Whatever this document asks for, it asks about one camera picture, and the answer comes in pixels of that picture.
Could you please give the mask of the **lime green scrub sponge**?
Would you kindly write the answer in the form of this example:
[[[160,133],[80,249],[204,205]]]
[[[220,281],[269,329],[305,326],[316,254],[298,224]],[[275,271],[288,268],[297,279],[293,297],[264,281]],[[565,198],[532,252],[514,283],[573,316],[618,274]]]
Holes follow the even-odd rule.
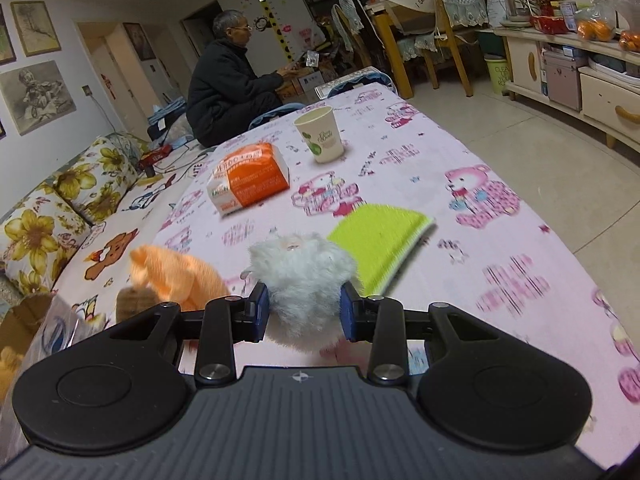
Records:
[[[419,211],[364,204],[338,222],[328,240],[355,260],[360,295],[381,296],[433,222]]]

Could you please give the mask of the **white fluffy plush band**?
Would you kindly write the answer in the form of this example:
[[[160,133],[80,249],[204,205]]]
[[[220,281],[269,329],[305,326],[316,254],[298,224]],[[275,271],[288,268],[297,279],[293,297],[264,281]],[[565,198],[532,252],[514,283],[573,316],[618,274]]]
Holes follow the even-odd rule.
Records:
[[[318,233],[263,240],[248,252],[248,274],[268,289],[267,337],[305,353],[335,347],[341,288],[359,284],[355,259]]]

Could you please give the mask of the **brown capybara plush toy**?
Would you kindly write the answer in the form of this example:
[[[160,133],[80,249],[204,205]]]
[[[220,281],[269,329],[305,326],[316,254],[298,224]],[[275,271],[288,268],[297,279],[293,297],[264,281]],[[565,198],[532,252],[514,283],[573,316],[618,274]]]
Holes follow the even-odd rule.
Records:
[[[23,364],[24,356],[13,348],[5,346],[0,353],[0,404],[3,404],[17,372]]]

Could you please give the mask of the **orange towel cloth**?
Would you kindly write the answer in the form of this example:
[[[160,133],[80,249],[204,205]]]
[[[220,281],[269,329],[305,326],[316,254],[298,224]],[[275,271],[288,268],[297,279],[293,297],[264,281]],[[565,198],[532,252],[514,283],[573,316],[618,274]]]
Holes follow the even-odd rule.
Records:
[[[132,287],[152,290],[160,301],[174,302],[183,311],[203,310],[210,300],[230,295],[220,274],[189,254],[141,245],[129,257]]]

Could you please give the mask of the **brown knitted hat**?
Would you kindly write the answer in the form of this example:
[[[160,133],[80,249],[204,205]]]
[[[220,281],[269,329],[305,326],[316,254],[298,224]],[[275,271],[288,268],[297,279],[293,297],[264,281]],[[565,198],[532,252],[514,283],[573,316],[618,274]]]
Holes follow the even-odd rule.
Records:
[[[116,297],[116,322],[121,323],[160,303],[153,289],[123,288]]]

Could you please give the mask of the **orange tissue pack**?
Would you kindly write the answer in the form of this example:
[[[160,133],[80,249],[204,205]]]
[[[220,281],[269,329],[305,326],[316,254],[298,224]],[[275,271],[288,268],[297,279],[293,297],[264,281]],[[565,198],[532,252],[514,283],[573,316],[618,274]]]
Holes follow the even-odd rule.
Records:
[[[289,188],[290,170],[279,149],[254,143],[221,159],[207,182],[207,195],[227,217]]]

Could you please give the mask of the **pink cartoon tablecloth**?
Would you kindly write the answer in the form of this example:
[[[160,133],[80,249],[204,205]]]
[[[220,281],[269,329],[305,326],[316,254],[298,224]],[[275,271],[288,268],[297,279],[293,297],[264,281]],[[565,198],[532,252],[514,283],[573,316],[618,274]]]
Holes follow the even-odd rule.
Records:
[[[376,205],[424,214],[430,229],[390,285],[411,310],[446,301],[570,363],[589,382],[593,406],[579,447],[602,466],[639,441],[639,359],[620,321],[578,260],[533,209],[436,122],[381,86],[331,100],[346,148],[318,165],[284,116],[200,156],[160,165],[164,180],[132,188],[96,226],[58,279],[58,293],[99,326],[115,319],[129,254],[151,244],[200,258],[230,292],[252,288],[250,246],[288,234],[330,234]],[[287,191],[221,217],[206,185],[241,146],[268,142],[290,172]]]

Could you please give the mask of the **plastic wipes package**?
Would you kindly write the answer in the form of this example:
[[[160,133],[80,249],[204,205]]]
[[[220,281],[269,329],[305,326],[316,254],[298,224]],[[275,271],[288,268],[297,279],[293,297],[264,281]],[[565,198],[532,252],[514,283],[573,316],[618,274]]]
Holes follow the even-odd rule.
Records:
[[[89,325],[58,295],[38,294],[20,304],[32,340],[25,360],[35,363],[77,344],[92,334]]]

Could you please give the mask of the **seated person in black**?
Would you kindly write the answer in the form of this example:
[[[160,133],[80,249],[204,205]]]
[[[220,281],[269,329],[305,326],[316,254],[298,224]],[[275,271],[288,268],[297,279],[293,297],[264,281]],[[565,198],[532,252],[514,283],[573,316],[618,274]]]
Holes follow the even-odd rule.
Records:
[[[216,16],[213,31],[215,39],[196,63],[186,99],[186,119],[204,148],[239,136],[254,119],[280,107],[277,90],[298,73],[298,64],[290,63],[255,74],[246,57],[252,32],[237,10]]]

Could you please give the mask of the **green waste bin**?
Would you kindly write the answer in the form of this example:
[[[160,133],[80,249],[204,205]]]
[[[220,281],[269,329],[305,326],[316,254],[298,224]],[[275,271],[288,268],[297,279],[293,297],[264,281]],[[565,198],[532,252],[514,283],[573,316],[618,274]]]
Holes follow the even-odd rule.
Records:
[[[501,56],[488,54],[484,56],[487,65],[492,91],[499,96],[509,92],[506,84],[511,81],[511,72],[508,61]]]

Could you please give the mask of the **grey portrait picture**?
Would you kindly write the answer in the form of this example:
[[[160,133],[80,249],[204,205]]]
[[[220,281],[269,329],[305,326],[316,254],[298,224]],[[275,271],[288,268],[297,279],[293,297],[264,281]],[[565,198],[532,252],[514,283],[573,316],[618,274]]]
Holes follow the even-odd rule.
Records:
[[[1,94],[20,136],[76,110],[55,61],[2,73]]]

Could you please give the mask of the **pink storage box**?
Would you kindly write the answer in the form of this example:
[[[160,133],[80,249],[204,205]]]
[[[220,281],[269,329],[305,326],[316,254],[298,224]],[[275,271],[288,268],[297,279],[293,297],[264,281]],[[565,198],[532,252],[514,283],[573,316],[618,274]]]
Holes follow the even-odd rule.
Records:
[[[584,56],[565,56],[545,50],[542,52],[546,70],[548,98],[579,112],[582,109],[582,86],[579,69],[588,64]]]

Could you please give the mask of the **wooden chair with covers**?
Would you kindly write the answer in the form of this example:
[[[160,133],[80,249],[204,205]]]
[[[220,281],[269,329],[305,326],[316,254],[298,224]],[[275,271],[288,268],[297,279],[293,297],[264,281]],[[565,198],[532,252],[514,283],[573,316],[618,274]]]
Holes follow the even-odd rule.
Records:
[[[460,48],[488,24],[485,0],[380,0],[369,12],[403,98],[413,96],[405,68],[412,58],[423,58],[428,80],[439,87],[434,54],[440,50],[454,63],[465,95],[474,96]]]

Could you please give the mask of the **cream TV cabinet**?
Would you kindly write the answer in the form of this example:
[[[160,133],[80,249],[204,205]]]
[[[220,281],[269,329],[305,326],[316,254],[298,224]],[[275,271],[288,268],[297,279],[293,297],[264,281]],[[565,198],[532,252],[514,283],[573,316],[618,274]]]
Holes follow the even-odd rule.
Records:
[[[616,41],[592,41],[572,32],[546,35],[533,27],[496,28],[511,80],[506,92],[522,96],[599,129],[609,148],[639,148],[639,55]],[[602,60],[623,65],[623,73]]]

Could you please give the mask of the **bag of oranges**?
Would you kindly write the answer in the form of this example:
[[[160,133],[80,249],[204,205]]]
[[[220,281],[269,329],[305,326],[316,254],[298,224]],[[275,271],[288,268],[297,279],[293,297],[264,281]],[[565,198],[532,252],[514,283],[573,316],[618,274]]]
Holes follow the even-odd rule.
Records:
[[[588,41],[611,41],[615,36],[615,11],[605,0],[575,13],[578,36]]]

